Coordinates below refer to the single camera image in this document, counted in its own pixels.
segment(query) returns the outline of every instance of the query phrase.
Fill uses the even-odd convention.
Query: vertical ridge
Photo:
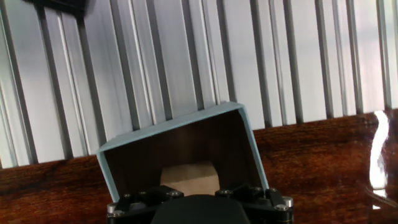
[[[98,91],[95,85],[93,64],[91,62],[90,50],[88,46],[88,39],[86,35],[86,28],[83,19],[77,20],[78,32],[80,36],[81,51],[83,53],[83,60],[85,63],[88,85],[91,92],[91,100],[93,101],[94,116],[98,130],[99,146],[106,142],[105,127],[102,119],[102,112],[100,107],[100,99],[98,98]]]
[[[234,81],[232,76],[232,65],[231,65],[231,56],[228,46],[228,35],[226,30],[226,22],[225,22],[225,9],[223,0],[217,1],[217,9],[218,9],[218,19],[220,22],[220,32],[221,32],[221,43],[223,45],[223,53],[224,53],[224,61],[225,61],[225,70],[226,70],[226,79],[228,84],[228,92],[229,98],[231,101],[236,102],[236,93],[234,88]]]
[[[358,60],[358,43],[356,37],[355,11],[354,2],[346,0],[347,16],[348,16],[348,30],[349,43],[351,49],[351,63],[353,65],[354,75],[354,89],[355,89],[355,105],[357,114],[363,113],[363,98],[361,88],[361,76],[359,74],[359,60]]]
[[[259,72],[259,81],[260,81],[260,92],[261,92],[261,101],[262,101],[262,110],[264,116],[264,122],[266,127],[273,127],[272,125],[272,116],[271,116],[271,107],[268,96],[267,89],[267,79],[266,79],[266,71],[264,68],[264,56],[262,55],[261,49],[261,31],[260,31],[260,22],[259,22],[259,13],[258,13],[258,0],[250,1],[251,7],[251,15],[253,21],[253,31],[254,31],[254,45],[256,46],[256,57],[258,63],[258,72]]]
[[[14,44],[11,39],[11,31],[9,28],[9,23],[6,15],[4,1],[0,1],[0,20],[2,21],[2,26],[0,29],[4,32],[4,41],[7,54],[9,56],[9,64],[11,69],[11,74],[9,77],[11,83],[8,85],[12,89],[12,102],[14,102],[14,112],[12,115],[14,119],[14,125],[11,128],[12,138],[14,145],[18,144],[15,148],[16,159],[19,166],[36,164],[37,155],[34,147],[34,140],[32,135],[32,130],[30,128],[29,117],[27,115],[27,108],[25,104],[25,97],[22,91],[22,83],[19,75],[19,70],[17,66],[16,54],[14,50]]]
[[[323,92],[325,94],[325,106],[327,118],[333,118],[333,99],[331,97],[331,85],[330,85],[330,71],[328,63],[328,49],[326,40],[325,30],[325,16],[323,14],[323,0],[315,1],[315,12],[317,14],[317,25],[318,25],[318,38],[319,38],[319,49],[321,52],[321,65],[322,65],[322,77],[323,77]]]
[[[150,30],[152,33],[152,41],[153,41],[154,50],[155,50],[156,63],[157,63],[157,68],[158,68],[158,73],[159,73],[160,90],[161,90],[162,96],[163,96],[165,117],[166,117],[166,120],[171,120],[173,118],[172,106],[171,106],[170,96],[169,96],[169,91],[168,91],[168,86],[167,86],[164,62],[163,62],[163,58],[162,58],[162,55],[163,55],[162,48],[160,47],[159,29],[158,29],[158,25],[157,25],[156,14],[155,14],[154,0],[147,0],[147,10],[148,10],[148,15],[149,15]]]
[[[58,122],[59,122],[60,129],[61,129],[63,154],[65,156],[65,159],[71,159],[71,158],[73,158],[72,145],[70,143],[67,120],[65,118],[65,109],[63,108],[63,103],[62,103],[60,84],[59,84],[59,81],[57,78],[57,69],[55,68],[53,50],[52,50],[51,41],[50,41],[49,28],[47,26],[47,20],[45,17],[44,8],[36,7],[36,11],[37,11],[37,14],[39,17],[40,28],[42,30],[42,35],[43,35],[44,49],[45,49],[45,53],[47,55],[47,63],[49,65],[50,79],[52,82],[52,89],[53,89],[53,94],[55,97],[55,106],[57,108]]]
[[[294,41],[294,28],[292,22],[292,5],[290,1],[291,0],[284,0],[287,44],[289,46],[289,62],[290,62],[290,71],[292,75],[292,86],[293,86],[296,120],[298,123],[303,123],[303,113],[302,113],[303,109],[300,98],[300,83],[298,78],[299,71],[297,68],[297,56],[296,56],[295,41]]]
[[[191,60],[195,97],[197,99],[198,110],[203,110],[205,109],[205,102],[201,89],[197,50],[195,48],[195,39],[193,36],[192,15],[190,11],[190,3],[188,0],[182,0],[182,12],[185,23],[185,33],[187,35],[188,41],[188,51]]]

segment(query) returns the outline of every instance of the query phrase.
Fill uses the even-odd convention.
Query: metal screw
[[[288,210],[289,208],[288,208],[288,206],[286,206],[286,205],[276,205],[275,207],[274,207],[274,209],[275,210],[277,210],[277,211],[286,211],[286,210]]]
[[[223,190],[220,190],[219,193],[222,195],[231,195],[233,192],[232,192],[232,190],[223,189]]]
[[[262,191],[263,189],[261,187],[253,187],[253,190]]]
[[[168,192],[167,195],[171,196],[171,197],[178,197],[181,195],[181,192],[173,190],[171,192]]]
[[[109,213],[107,215],[108,218],[115,218],[115,217],[120,217],[124,215],[124,211],[120,211],[120,210],[115,210],[113,213]]]
[[[115,211],[113,212],[113,215],[114,215],[115,217],[120,217],[120,216],[124,215],[124,211],[115,210]]]
[[[289,208],[293,207],[293,198],[291,197],[282,197],[285,201],[285,205],[288,206]]]
[[[106,207],[108,209],[108,213],[113,213],[114,209],[116,208],[117,202],[109,203]]]

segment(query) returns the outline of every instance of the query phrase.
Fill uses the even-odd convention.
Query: black mechanical part
[[[211,195],[191,195],[164,203],[152,224],[250,224],[242,205],[233,199]]]
[[[285,201],[282,198],[282,195],[280,194],[280,192],[277,189],[273,189],[273,188],[267,189],[266,197],[271,200],[272,206],[285,204]]]
[[[24,0],[37,6],[50,7],[55,10],[84,17],[88,0]]]
[[[166,186],[121,197],[108,224],[292,223],[293,207],[276,189],[235,184],[211,195],[191,195]]]

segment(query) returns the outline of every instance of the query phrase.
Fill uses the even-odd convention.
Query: wood grain
[[[386,191],[398,202],[398,110],[386,113]],[[371,193],[377,126],[364,114],[254,132],[270,186],[294,198],[295,223],[398,223]],[[94,156],[0,170],[0,223],[106,223],[110,202]]]

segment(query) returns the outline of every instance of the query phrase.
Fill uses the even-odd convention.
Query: small cardboard box
[[[246,109],[233,102],[118,136],[97,158],[114,202],[159,186],[164,167],[202,161],[214,165],[220,188],[235,183],[268,188]]]

